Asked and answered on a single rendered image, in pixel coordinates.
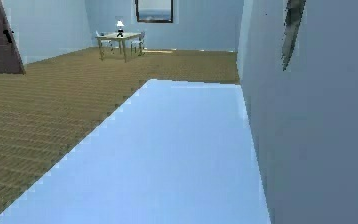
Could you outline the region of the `dark framed window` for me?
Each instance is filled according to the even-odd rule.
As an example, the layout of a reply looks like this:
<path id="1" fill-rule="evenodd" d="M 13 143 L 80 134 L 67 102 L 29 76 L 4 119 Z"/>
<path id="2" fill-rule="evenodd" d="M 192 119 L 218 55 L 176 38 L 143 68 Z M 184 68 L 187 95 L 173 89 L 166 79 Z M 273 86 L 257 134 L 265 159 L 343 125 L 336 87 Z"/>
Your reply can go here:
<path id="1" fill-rule="evenodd" d="M 172 23 L 174 0 L 135 0 L 136 19 L 143 23 Z"/>

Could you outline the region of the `grey framed wall picture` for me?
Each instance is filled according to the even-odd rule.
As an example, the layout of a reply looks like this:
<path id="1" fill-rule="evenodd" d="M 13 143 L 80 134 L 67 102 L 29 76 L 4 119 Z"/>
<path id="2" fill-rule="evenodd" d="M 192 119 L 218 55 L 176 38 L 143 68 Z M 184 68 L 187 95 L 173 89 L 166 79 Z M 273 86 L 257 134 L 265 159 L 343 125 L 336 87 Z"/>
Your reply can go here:
<path id="1" fill-rule="evenodd" d="M 282 45 L 282 70 L 285 71 L 290 63 L 299 27 L 303 17 L 306 0 L 288 0 L 286 5 L 284 42 Z"/>

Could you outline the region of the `pale wooden table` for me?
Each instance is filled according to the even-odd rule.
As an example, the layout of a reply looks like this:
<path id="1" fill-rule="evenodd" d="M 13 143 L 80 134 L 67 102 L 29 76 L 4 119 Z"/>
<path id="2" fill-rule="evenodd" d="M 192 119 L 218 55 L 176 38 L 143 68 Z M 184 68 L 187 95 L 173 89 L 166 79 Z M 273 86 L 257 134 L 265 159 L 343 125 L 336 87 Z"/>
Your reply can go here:
<path id="1" fill-rule="evenodd" d="M 121 53 L 123 54 L 124 61 L 127 61 L 126 41 L 132 39 L 138 39 L 139 41 L 141 41 L 143 38 L 144 38 L 143 32 L 139 32 L 139 33 L 125 32 L 122 35 L 120 35 L 119 33 L 109 33 L 103 36 L 101 35 L 96 36 L 96 40 L 99 47 L 100 59 L 104 60 L 104 47 L 102 44 L 103 41 L 119 42 L 121 44 L 120 49 L 121 49 Z"/>

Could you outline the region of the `dark brown room door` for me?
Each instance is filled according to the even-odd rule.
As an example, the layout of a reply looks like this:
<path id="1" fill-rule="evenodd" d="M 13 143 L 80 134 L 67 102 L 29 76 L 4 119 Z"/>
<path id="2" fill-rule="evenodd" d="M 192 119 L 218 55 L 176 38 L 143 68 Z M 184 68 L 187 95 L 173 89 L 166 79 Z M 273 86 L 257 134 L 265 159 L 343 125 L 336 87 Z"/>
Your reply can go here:
<path id="1" fill-rule="evenodd" d="M 13 42 L 8 43 L 3 30 L 13 31 L 0 0 L 0 74 L 24 74 L 24 65 L 18 51 L 14 33 Z"/>

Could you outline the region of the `white chair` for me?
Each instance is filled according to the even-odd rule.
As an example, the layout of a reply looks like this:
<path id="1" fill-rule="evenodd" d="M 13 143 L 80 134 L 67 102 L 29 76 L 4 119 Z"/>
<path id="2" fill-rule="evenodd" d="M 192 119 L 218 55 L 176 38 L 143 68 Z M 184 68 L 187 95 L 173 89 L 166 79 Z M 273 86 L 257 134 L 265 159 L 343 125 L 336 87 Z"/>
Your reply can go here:
<path id="1" fill-rule="evenodd" d="M 137 40 L 133 40 L 131 42 L 131 52 L 136 53 L 139 52 L 139 55 L 143 54 L 143 49 L 144 49 L 144 38 L 145 38 L 145 32 L 142 31 L 138 37 Z"/>
<path id="2" fill-rule="evenodd" d="M 113 50 L 113 43 L 111 40 L 109 39 L 104 39 L 104 36 L 100 36 L 100 33 L 98 31 L 95 31 L 96 34 L 96 40 L 98 42 L 98 46 L 99 46 L 99 52 L 101 54 L 104 53 L 104 48 L 105 47 L 109 47 L 110 50 Z"/>

